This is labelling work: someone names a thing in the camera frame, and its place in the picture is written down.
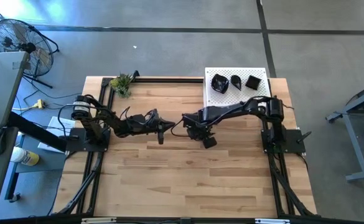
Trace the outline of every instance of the butcher block tabletop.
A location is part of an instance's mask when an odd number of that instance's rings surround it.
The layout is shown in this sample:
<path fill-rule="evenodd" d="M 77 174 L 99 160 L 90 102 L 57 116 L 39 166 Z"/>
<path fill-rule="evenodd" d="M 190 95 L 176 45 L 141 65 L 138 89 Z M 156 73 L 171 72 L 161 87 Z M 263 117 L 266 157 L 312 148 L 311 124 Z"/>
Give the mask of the butcher block tabletop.
<path fill-rule="evenodd" d="M 87 77 L 83 94 L 98 99 L 103 77 Z M 270 78 L 271 92 L 291 106 L 287 80 Z M 114 97 L 112 110 L 128 116 L 157 108 L 160 117 L 178 122 L 182 113 L 203 108 L 202 83 L 132 83 L 128 99 Z M 104 102 L 107 102 L 109 88 Z M 284 108 L 283 124 L 295 129 L 294 111 Z M 190 138 L 156 134 L 117 138 L 111 135 L 103 159 L 95 216 L 111 217 L 277 217 L 268 157 L 261 143 L 261 121 L 255 116 L 223 120 L 214 126 L 218 144 L 205 149 Z M 186 135 L 180 123 L 174 132 Z M 82 182 L 86 152 L 66 160 L 54 212 L 72 199 Z M 291 188 L 316 212 L 304 161 L 286 154 Z M 284 211 L 285 193 L 280 187 Z M 88 189 L 85 208 L 90 199 Z"/>

